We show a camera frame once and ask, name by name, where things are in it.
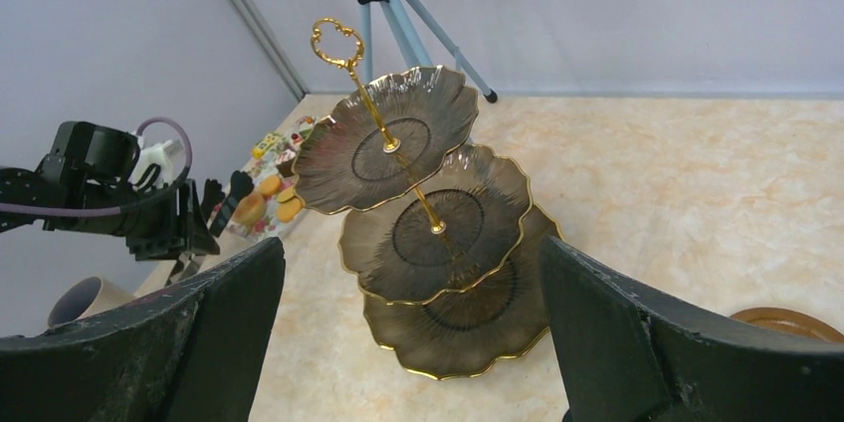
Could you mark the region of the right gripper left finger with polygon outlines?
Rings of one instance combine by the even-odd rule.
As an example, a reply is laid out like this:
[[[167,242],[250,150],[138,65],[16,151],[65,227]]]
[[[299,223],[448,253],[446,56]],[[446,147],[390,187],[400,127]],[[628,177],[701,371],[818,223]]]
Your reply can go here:
[[[284,287],[270,238],[115,309],[1,341],[5,421],[245,421]]]

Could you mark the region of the round golden bun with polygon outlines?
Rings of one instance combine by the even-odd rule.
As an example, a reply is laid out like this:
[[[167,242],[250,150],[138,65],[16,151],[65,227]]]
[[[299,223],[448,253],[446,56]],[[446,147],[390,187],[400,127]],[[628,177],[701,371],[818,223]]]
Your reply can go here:
[[[254,227],[267,212],[267,200],[258,191],[253,191],[244,197],[236,207],[232,221],[246,228]]]

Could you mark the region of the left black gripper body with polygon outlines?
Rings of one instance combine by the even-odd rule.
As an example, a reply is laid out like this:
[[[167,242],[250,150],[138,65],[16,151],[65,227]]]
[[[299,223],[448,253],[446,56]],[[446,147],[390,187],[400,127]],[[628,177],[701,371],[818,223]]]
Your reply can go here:
[[[125,236],[137,261],[177,260],[183,255],[218,255],[219,245],[206,226],[195,181],[188,178],[163,201],[135,212]]]

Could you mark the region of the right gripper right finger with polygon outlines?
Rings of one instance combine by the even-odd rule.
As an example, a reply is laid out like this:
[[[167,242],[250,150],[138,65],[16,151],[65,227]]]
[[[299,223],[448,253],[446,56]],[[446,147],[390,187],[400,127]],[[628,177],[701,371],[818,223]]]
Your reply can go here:
[[[555,237],[540,283],[568,421],[839,421],[843,347],[704,310]]]

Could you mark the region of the black metal tongs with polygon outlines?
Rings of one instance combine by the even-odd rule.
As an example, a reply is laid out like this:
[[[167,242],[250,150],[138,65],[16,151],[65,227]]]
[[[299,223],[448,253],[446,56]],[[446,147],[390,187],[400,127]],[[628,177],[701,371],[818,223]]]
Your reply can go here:
[[[255,188],[252,177],[245,171],[236,170],[231,174],[228,190],[223,191],[222,184],[214,179],[205,183],[205,192],[200,204],[202,215],[209,223],[209,231],[218,238],[229,225],[239,203]],[[170,286],[197,274],[206,256],[183,254],[170,271],[164,286]]]

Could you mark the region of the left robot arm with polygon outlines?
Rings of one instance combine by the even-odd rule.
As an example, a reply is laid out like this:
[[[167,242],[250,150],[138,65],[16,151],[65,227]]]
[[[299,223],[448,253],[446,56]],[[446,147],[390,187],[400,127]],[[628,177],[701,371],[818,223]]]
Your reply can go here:
[[[119,237],[138,261],[218,254],[189,176],[187,133],[165,117],[177,140],[145,147],[155,122],[134,132],[63,122],[36,169],[2,168],[2,231],[42,221],[46,231]]]

